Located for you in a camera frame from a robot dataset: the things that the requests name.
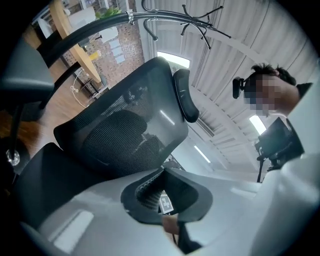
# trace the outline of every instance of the man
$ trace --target man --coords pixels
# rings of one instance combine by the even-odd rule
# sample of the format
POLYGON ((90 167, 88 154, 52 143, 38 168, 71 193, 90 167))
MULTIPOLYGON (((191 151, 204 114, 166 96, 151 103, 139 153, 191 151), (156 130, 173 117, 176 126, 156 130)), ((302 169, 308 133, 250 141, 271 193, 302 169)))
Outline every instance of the man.
POLYGON ((244 101, 260 116, 276 114, 288 117, 312 85, 296 85, 296 79, 282 67, 274 69, 261 63, 251 69, 254 72, 244 81, 244 101))

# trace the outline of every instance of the fluorescent light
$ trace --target fluorescent light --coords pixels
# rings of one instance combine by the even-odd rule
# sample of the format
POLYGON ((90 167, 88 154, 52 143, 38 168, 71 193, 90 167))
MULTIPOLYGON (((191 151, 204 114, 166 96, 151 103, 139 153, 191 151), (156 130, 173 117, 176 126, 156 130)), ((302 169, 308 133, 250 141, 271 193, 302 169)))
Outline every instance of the fluorescent light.
POLYGON ((176 63, 178 65, 181 65, 185 68, 189 68, 190 67, 190 60, 186 59, 186 58, 182 58, 182 57, 179 57, 179 56, 176 56, 176 55, 172 55, 172 54, 169 54, 169 53, 164 53, 164 52, 161 52, 161 51, 158 51, 158 57, 163 57, 165 58, 168 62, 173 62, 173 63, 176 63))
POLYGON ((175 125, 175 122, 172 121, 172 120, 170 119, 170 117, 166 115, 165 112, 163 112, 162 110, 160 110, 160 113, 161 113, 173 126, 175 125))
POLYGON ((259 116, 257 115, 251 116, 249 120, 254 125, 254 127, 256 128, 256 130, 260 135, 266 130, 266 127, 264 123, 261 121, 261 119, 259 118, 259 116))
POLYGON ((194 148, 201 154, 201 156, 203 156, 203 158, 204 158, 208 163, 211 163, 210 160, 205 156, 204 153, 201 152, 201 150, 200 150, 197 146, 194 146, 194 148))

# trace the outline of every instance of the desk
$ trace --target desk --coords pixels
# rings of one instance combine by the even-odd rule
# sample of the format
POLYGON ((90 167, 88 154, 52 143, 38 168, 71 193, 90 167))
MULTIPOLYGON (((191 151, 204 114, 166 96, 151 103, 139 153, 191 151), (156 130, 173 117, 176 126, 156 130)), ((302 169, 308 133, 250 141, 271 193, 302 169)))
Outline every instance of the desk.
MULTIPOLYGON (((53 19, 53 22, 56 26, 57 31, 59 32, 62 39, 70 35, 72 27, 70 25, 68 16, 64 12, 64 6, 61 0, 53 0, 49 4, 49 10, 53 19)), ((96 67, 92 63, 89 55, 78 45, 76 44, 70 50, 73 57, 81 65, 84 71, 89 74, 89 76, 96 81, 97 83, 101 82, 100 76, 96 70, 96 67)))

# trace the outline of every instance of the mesh chair back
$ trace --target mesh chair back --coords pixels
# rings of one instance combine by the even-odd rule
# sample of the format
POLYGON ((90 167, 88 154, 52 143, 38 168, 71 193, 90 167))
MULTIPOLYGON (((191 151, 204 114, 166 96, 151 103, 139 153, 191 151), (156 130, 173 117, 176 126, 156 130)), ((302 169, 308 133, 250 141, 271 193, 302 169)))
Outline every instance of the mesh chair back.
POLYGON ((70 121, 60 147, 110 179, 159 168, 187 137, 169 64, 143 64, 70 121))

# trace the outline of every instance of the black hair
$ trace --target black hair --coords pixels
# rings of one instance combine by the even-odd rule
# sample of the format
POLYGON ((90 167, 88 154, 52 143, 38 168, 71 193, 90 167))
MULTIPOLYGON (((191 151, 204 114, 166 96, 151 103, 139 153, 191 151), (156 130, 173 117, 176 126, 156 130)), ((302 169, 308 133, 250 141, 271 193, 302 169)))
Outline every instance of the black hair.
POLYGON ((269 75, 269 76, 275 76, 275 71, 279 72, 279 78, 285 82, 287 82, 290 85, 295 86, 297 84, 297 81, 294 77, 292 77, 287 70, 285 70, 283 67, 277 67, 273 68, 270 64, 260 63, 258 65, 254 65, 251 67, 254 72, 250 75, 250 77, 255 75, 269 75))

